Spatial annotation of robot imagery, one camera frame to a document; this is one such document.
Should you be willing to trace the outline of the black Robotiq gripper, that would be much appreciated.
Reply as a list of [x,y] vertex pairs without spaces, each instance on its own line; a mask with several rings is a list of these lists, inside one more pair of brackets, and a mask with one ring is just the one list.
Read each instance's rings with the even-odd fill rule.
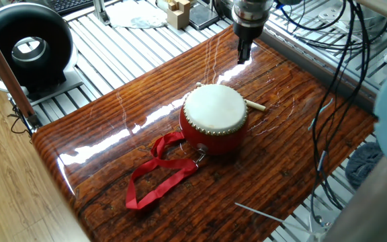
[[234,33],[239,37],[238,45],[238,64],[243,64],[250,59],[251,43],[254,39],[260,37],[263,26],[244,27],[238,23],[233,25]]

